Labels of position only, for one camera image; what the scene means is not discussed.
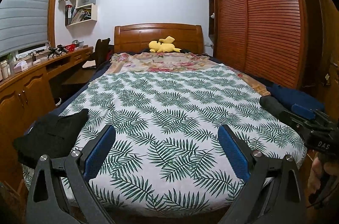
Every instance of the drawer handle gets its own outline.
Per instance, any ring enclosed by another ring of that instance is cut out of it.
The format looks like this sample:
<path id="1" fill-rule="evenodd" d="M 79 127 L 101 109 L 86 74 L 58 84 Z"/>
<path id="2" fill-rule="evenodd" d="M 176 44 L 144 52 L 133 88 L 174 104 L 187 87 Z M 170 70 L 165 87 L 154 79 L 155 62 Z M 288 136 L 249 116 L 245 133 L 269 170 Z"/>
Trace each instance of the drawer handle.
<path id="1" fill-rule="evenodd" d="M 26 96 L 26 92 L 25 90 L 22 91 L 23 95 L 25 96 L 25 99 L 26 99 L 26 103 L 28 104 L 28 99 L 27 99 L 27 96 Z"/>
<path id="2" fill-rule="evenodd" d="M 18 94 L 18 96 L 19 96 L 19 99 L 20 99 L 20 101 L 21 101 L 21 105 L 22 105 L 22 107 L 23 107 L 23 101 L 22 101 L 21 94 Z"/>

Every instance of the palm leaf pattern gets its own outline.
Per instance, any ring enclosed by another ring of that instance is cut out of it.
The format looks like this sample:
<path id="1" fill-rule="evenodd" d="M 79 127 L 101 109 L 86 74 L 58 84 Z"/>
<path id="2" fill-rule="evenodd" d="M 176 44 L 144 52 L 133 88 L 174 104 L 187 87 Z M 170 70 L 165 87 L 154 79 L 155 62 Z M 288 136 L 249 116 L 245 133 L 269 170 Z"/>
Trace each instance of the palm leaf pattern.
<path id="1" fill-rule="evenodd" d="M 106 124 L 116 129 L 116 141 L 89 183 L 105 207 L 182 217 L 226 206 L 243 186 L 218 141 L 223 124 L 251 149 L 274 158 L 288 153 L 301 165 L 302 139 L 263 110 L 259 98 L 224 65 L 123 72 L 91 82 L 61 115 L 89 109 L 73 149 L 81 150 Z M 33 170 L 26 167 L 23 173 L 29 185 Z M 72 202 L 67 178 L 62 182 Z"/>

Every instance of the pikachu plush toy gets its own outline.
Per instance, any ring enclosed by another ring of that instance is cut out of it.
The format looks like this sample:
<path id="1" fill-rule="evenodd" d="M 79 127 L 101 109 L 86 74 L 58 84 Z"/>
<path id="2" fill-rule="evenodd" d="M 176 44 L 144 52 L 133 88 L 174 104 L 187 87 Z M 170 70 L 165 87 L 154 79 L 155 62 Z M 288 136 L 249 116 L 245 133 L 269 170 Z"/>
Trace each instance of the pikachu plush toy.
<path id="1" fill-rule="evenodd" d="M 172 44 L 174 40 L 175 40 L 174 38 L 168 36 L 166 39 L 161 38 L 158 41 L 156 40 L 151 41 L 149 44 L 150 52 L 152 53 L 165 53 L 165 52 L 180 53 L 181 49 L 175 48 L 174 44 Z"/>

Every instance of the chair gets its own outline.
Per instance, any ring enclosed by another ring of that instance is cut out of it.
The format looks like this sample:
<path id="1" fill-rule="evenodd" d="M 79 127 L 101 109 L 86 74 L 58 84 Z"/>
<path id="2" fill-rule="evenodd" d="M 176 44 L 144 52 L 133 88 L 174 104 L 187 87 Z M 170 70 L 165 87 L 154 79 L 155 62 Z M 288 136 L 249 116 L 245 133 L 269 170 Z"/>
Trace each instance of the chair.
<path id="1" fill-rule="evenodd" d="M 63 85 L 86 84 L 93 77 L 99 66 L 106 61 L 109 52 L 109 43 L 111 39 L 98 39 L 95 44 L 95 51 L 89 56 L 88 61 L 95 60 L 95 67 L 90 69 L 81 68 L 69 77 Z"/>

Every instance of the white tissue box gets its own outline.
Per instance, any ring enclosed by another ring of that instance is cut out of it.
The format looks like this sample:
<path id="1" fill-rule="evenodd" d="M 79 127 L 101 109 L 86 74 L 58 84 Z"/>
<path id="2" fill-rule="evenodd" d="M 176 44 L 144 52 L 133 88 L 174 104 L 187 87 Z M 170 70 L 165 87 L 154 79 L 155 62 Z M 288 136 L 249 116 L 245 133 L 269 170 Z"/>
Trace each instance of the white tissue box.
<path id="1" fill-rule="evenodd" d="M 14 67 L 14 72 L 19 73 L 21 71 L 24 71 L 28 69 L 27 62 L 25 60 L 19 62 L 15 67 Z"/>

